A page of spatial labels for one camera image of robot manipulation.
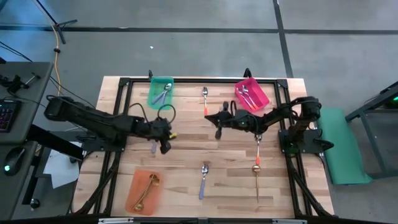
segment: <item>computer mouse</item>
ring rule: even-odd
[[[25,149],[23,147],[15,147],[8,152],[4,160],[4,173],[6,175],[16,175],[21,168],[24,160]]]

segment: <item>green tray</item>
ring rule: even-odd
[[[172,84],[172,89],[167,92],[166,94],[166,99],[164,101],[164,104],[172,104],[172,98],[173,98],[173,90],[174,90],[174,79],[172,77],[152,77],[150,80],[150,90],[148,94],[148,100],[147,104],[149,107],[152,109],[159,109],[162,106],[161,100],[156,102],[155,104],[152,104],[152,100],[156,98],[159,94],[161,94],[164,91],[164,86],[168,83]],[[162,108],[162,110],[169,110],[171,107],[165,106]]]

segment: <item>pink tray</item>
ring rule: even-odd
[[[251,97],[251,99],[254,101],[254,103],[258,106],[257,109],[255,109],[254,107],[253,107],[253,110],[250,109],[249,105],[243,99],[243,96],[238,92],[237,88],[242,90],[243,85],[246,86],[246,88],[249,90],[248,94]],[[235,94],[238,97],[238,100],[241,103],[241,105],[243,105],[243,108],[251,113],[254,113],[258,110],[263,109],[269,103],[268,97],[262,91],[261,87],[259,86],[256,79],[254,79],[254,78],[248,78],[247,80],[243,80],[243,81],[235,84]],[[249,97],[245,94],[243,94],[243,95],[244,95],[245,99],[247,99],[247,101],[250,104],[252,104]]]

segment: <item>keyboard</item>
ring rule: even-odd
[[[21,108],[19,100],[0,100],[0,133],[9,133]]]

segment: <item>white paper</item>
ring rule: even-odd
[[[71,143],[79,147],[81,146],[80,142]],[[51,150],[43,173],[51,175],[52,187],[56,189],[59,186],[77,180],[79,177],[79,164],[77,162],[71,163],[68,156]]]

